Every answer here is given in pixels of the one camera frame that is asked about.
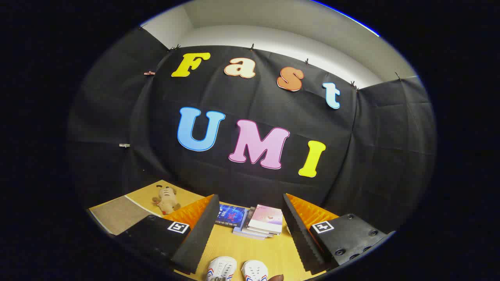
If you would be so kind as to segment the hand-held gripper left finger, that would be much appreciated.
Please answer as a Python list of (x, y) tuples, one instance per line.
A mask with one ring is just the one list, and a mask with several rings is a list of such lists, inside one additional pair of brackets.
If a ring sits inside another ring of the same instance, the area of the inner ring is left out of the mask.
[(169, 215), (148, 215), (117, 236), (118, 243), (159, 270), (194, 274), (219, 212), (212, 194)]

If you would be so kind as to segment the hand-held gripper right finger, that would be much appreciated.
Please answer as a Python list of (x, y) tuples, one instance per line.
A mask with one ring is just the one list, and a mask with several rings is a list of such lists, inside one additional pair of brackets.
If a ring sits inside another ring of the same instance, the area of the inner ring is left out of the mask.
[(302, 265), (313, 275), (345, 267), (393, 235), (357, 215), (338, 216), (291, 194), (283, 194), (282, 212)]

